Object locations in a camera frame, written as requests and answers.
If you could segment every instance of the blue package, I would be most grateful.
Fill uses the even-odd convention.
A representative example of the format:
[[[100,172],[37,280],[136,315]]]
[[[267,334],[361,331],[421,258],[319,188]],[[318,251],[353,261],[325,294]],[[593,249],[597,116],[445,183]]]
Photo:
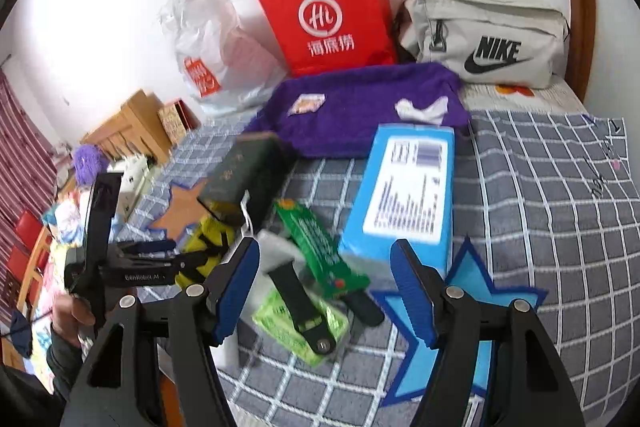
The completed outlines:
[[[340,253],[350,264],[370,276],[390,274],[391,245],[407,239],[420,262],[444,277],[451,239],[453,158],[451,128],[378,127],[340,240]]]

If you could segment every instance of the white circular logo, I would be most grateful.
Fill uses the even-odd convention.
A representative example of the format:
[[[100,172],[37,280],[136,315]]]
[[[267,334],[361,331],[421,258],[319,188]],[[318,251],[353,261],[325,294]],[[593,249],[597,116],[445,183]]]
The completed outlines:
[[[314,37],[330,37],[342,26],[342,10],[335,0],[303,0],[298,10],[302,29]]]

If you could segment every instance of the human hand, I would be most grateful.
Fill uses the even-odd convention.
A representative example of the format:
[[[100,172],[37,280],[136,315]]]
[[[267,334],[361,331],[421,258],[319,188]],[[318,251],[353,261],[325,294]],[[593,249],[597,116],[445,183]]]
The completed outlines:
[[[95,317],[86,304],[73,295],[60,294],[54,298],[51,327],[69,344],[81,347],[78,338],[80,324],[93,326]]]

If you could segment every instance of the nike swoosh logo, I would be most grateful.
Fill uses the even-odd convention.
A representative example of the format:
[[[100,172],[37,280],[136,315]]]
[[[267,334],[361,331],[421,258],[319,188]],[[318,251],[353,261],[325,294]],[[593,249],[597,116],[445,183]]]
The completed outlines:
[[[524,60],[511,60],[510,62],[498,62],[497,64],[476,64],[474,60],[474,55],[476,52],[474,51],[466,58],[465,61],[465,70],[471,74],[481,74],[488,73],[489,71],[500,70],[501,68],[506,68],[508,66],[513,66],[514,64],[519,64],[521,62],[527,62],[527,60],[531,60],[530,58],[525,58]]]

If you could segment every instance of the blue star patch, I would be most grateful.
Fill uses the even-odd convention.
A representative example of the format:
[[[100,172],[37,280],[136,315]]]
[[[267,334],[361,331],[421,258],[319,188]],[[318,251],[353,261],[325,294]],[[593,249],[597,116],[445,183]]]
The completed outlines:
[[[542,304],[547,294],[546,290],[528,286],[496,288],[468,237],[460,247],[445,278],[445,283],[459,286],[477,301],[508,306],[513,299],[524,299],[535,310]],[[381,407],[422,396],[438,352],[430,349],[423,340],[415,336],[404,302],[397,291],[372,291],[371,294],[409,344],[398,374],[382,400]],[[490,362],[491,342],[480,342],[472,386],[472,392],[480,396],[486,394]]]

